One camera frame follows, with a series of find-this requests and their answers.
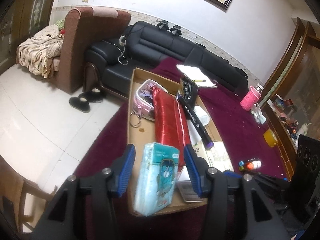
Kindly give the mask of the red shiny pouch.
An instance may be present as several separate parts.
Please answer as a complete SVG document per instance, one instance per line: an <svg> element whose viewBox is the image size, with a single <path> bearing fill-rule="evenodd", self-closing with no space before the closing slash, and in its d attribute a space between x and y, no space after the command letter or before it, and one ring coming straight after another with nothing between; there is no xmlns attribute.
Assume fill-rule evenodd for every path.
<svg viewBox="0 0 320 240"><path fill-rule="evenodd" d="M158 143L179 150L178 169L185 165L183 150L190 144L189 129L184 110L174 96L159 88L153 90L155 110L155 138Z"/></svg>

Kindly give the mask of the black leather sofa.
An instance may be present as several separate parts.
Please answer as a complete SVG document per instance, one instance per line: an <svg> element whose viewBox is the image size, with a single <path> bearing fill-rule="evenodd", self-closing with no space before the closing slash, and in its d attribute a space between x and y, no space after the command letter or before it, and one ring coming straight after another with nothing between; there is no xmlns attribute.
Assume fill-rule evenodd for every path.
<svg viewBox="0 0 320 240"><path fill-rule="evenodd" d="M135 68L152 71L167 58L201 68L208 77L240 97L248 92L248 76L242 69L198 43L144 21L129 25L124 38L123 49L119 39L104 39L91 44L84 53L85 62L94 66L97 83L121 96L129 95Z"/></svg>

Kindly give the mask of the cardboard box tray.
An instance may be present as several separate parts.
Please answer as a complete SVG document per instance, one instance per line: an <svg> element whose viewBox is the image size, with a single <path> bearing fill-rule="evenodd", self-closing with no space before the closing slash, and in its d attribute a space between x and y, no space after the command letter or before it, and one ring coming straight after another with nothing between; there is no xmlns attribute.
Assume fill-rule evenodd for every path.
<svg viewBox="0 0 320 240"><path fill-rule="evenodd" d="M135 101L135 94L138 88L146 81L153 80L164 87L169 94L175 96L178 92L180 85L172 80L157 75L146 70L136 68L132 73L130 84L130 97L128 113L133 112L133 104ZM143 157L144 146L147 143L160 142L161 138L165 140L165 143L170 146L182 150L182 146L186 142L191 143L189 137L189 129L187 124L179 125L175 121L174 107L169 107L170 118L169 128L161 128L158 121L152 121L146 118L142 118L141 124L138 128L134 128L133 121L135 118L128 117L128 129L127 129L127 142L133 144L136 148L136 159L133 166L132 175L129 181L127 189L128 195L128 207L129 212L135 216L141 216L142 214L135 210L134 202L136 196L136 188L138 183L138 176L140 171L140 163ZM206 159L208 165L214 166L218 170L233 171L232 163L229 158L229 154L222 142L221 136L212 119L205 126L210 138L214 143L214 147L211 150L205 151L204 147L199 146L196 151L197 155ZM191 181L188 178L179 181L175 186L172 201L169 205L156 212L156 215L166 215L175 212L186 211L194 209L207 204L206 198L199 198L193 191Z"/></svg>

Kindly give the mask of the black packet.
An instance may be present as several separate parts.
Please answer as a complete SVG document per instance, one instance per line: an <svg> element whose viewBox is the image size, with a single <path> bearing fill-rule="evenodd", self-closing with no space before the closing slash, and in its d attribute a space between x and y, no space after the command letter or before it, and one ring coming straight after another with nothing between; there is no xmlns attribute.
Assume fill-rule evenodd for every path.
<svg viewBox="0 0 320 240"><path fill-rule="evenodd" d="M180 94L184 97L186 102L194 107L196 103L196 99L199 93L199 89L193 81L188 79L187 77L183 77L180 79Z"/></svg>

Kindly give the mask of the black slippers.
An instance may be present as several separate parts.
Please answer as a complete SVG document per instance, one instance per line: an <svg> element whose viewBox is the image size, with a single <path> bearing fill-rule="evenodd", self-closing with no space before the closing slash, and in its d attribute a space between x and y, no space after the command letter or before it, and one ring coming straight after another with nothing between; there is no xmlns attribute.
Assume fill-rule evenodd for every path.
<svg viewBox="0 0 320 240"><path fill-rule="evenodd" d="M69 104L74 109L88 113L91 110L90 104L101 103L103 98L103 93L99 89L93 88L92 90L81 93L78 97L70 98Z"/></svg>

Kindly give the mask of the white round jar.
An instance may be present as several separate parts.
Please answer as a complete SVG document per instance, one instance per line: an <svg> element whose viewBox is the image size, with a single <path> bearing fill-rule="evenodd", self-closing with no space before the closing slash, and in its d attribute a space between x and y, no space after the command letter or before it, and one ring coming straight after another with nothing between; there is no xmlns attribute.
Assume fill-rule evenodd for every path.
<svg viewBox="0 0 320 240"><path fill-rule="evenodd" d="M210 116L207 114L207 112L201 107L196 105L194 107L194 112L196 116L199 118L200 122L203 126L207 126L210 122Z"/></svg>

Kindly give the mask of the wooden shelf with clutter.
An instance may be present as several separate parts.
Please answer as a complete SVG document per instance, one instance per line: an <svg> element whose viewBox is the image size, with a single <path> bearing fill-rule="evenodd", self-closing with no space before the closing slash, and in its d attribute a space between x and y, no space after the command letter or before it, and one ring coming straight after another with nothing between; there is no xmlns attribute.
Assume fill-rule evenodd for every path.
<svg viewBox="0 0 320 240"><path fill-rule="evenodd" d="M295 31L260 100L276 148L291 179L296 167L298 137L319 139L319 25L295 19Z"/></svg>

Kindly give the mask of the patterned blanket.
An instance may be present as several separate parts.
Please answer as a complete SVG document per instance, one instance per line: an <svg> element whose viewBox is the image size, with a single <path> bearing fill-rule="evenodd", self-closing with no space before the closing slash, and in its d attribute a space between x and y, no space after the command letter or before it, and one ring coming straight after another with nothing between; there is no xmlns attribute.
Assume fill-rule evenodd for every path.
<svg viewBox="0 0 320 240"><path fill-rule="evenodd" d="M58 71L54 59L61 55L63 40L57 25L46 26L17 47L16 63L28 68L31 74L51 78Z"/></svg>

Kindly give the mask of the yellow tape roll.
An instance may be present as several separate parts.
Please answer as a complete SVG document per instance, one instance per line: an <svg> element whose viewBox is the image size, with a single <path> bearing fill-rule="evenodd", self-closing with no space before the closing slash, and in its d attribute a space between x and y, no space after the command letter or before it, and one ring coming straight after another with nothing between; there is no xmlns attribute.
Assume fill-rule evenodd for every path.
<svg viewBox="0 0 320 240"><path fill-rule="evenodd" d="M268 129L264 133L264 139L265 139L266 143L268 144L268 146L270 146L270 147L274 147L278 143L278 139L271 129Z"/></svg>

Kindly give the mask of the dark red table cloth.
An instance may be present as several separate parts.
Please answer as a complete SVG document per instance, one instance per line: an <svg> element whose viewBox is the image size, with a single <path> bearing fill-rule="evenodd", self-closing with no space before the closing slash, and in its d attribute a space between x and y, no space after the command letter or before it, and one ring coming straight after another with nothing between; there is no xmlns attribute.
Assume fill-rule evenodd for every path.
<svg viewBox="0 0 320 240"><path fill-rule="evenodd" d="M201 88L199 96L209 112L229 154L233 167L242 160L259 158L261 173L283 179L287 177L280 151L264 139L267 124L257 124L253 115L240 106L240 99L222 85L216 89ZM75 170L78 177L101 171L121 156L127 145L128 103L120 109L98 135ZM129 213L127 197L113 202L116 211L118 239L198 239L206 207L159 215L136 217Z"/></svg>

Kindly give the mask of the white medicine box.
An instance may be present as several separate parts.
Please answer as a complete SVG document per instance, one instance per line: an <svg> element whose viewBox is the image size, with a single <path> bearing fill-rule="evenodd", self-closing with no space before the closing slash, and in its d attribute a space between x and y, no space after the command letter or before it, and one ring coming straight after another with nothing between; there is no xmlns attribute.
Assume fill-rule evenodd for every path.
<svg viewBox="0 0 320 240"><path fill-rule="evenodd" d="M185 165L181 169L176 185L184 202L204 202L205 198L199 197L203 193L200 177L196 177L195 181L192 181Z"/></svg>

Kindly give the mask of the purple capped black marker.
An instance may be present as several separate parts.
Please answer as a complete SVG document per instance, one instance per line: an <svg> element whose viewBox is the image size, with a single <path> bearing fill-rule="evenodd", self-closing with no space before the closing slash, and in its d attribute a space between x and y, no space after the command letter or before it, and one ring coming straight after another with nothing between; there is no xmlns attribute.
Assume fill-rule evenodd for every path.
<svg viewBox="0 0 320 240"><path fill-rule="evenodd" d="M184 99L183 96L178 95L177 98L178 98L180 104L182 105L186 116L191 120L191 122L193 123L193 126L195 127L195 129L197 130L199 136L201 137L201 139L202 139L202 141L204 143L205 149L206 150L210 150L214 146L214 143L211 140L211 138L210 138L207 130L203 126L202 122L197 117L197 115L195 114L194 110L187 103L187 101Z"/></svg>

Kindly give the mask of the pink knitted sleeve bottle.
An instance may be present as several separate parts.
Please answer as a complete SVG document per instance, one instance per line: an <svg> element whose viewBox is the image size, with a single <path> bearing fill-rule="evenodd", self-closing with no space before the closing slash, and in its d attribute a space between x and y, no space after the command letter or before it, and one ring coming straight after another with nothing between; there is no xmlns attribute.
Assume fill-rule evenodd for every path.
<svg viewBox="0 0 320 240"><path fill-rule="evenodd" d="M241 107L246 111L250 111L254 104L259 101L263 89L263 86L260 84L257 84L255 87L250 86L248 93L240 101Z"/></svg>

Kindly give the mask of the wooden chair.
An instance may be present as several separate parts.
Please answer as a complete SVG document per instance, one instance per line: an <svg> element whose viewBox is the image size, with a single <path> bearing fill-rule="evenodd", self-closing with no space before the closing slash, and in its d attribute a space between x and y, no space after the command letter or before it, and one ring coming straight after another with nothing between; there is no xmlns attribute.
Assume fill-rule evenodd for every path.
<svg viewBox="0 0 320 240"><path fill-rule="evenodd" d="M57 189L46 193L39 186L18 174L1 158L1 239L31 239L32 232L23 232L23 226L33 230L28 224L32 217L24 214L27 194L45 200L52 200Z"/></svg>

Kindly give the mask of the orange capped white bottle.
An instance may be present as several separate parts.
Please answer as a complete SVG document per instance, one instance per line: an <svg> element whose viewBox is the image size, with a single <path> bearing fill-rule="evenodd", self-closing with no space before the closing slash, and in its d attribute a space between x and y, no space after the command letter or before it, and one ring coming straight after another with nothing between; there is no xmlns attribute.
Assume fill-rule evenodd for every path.
<svg viewBox="0 0 320 240"><path fill-rule="evenodd" d="M253 160L245 164L245 168L248 170L257 170L261 168L262 162L260 160Z"/></svg>

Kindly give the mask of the teal tissue pack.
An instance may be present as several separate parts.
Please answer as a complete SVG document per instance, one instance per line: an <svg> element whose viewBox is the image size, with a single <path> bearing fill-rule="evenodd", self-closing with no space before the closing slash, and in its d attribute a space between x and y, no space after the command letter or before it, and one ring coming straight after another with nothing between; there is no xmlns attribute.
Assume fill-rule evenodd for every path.
<svg viewBox="0 0 320 240"><path fill-rule="evenodd" d="M133 209L150 216L171 204L180 152L157 142L144 147Z"/></svg>

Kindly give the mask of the pink clear pencil case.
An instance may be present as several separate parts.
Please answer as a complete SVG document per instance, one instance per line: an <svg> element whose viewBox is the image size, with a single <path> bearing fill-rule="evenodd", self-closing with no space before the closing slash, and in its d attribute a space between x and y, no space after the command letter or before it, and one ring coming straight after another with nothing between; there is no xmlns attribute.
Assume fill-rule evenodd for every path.
<svg viewBox="0 0 320 240"><path fill-rule="evenodd" d="M148 119L150 121L155 120L155 110L153 105L153 90L159 88L160 90L168 91L154 80L147 79L136 90L133 97L132 110L138 114L139 117Z"/></svg>

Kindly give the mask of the white notebook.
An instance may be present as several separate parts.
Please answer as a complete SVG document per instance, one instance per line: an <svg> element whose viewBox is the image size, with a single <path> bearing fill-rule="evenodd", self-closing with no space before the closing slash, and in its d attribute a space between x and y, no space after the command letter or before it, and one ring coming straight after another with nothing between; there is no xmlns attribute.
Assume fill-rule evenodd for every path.
<svg viewBox="0 0 320 240"><path fill-rule="evenodd" d="M206 82L194 82L195 85L201 88L217 88L217 82L207 77L199 67L185 66L182 64L176 65L177 69L188 79L206 80Z"/></svg>

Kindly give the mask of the white gloves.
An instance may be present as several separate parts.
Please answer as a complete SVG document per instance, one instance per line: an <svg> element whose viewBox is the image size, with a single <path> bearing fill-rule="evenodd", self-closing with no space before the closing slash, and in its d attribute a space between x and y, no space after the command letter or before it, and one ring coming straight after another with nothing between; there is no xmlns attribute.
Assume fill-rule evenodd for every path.
<svg viewBox="0 0 320 240"><path fill-rule="evenodd" d="M263 125L266 122L266 117L263 115L261 108L257 103L253 105L250 112L253 115L256 123Z"/></svg>

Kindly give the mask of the black clamps on sofa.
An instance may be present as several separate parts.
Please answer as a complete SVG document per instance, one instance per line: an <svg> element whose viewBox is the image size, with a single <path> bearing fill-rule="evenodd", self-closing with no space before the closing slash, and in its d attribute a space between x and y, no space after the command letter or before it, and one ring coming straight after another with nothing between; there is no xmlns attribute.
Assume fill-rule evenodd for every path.
<svg viewBox="0 0 320 240"><path fill-rule="evenodd" d="M157 27L159 30L165 30L165 31L169 31L172 33L172 35L175 36L181 36L182 32L181 32L181 26L179 25L173 25L172 27L169 27L169 22L166 20L161 20L158 24Z"/></svg>

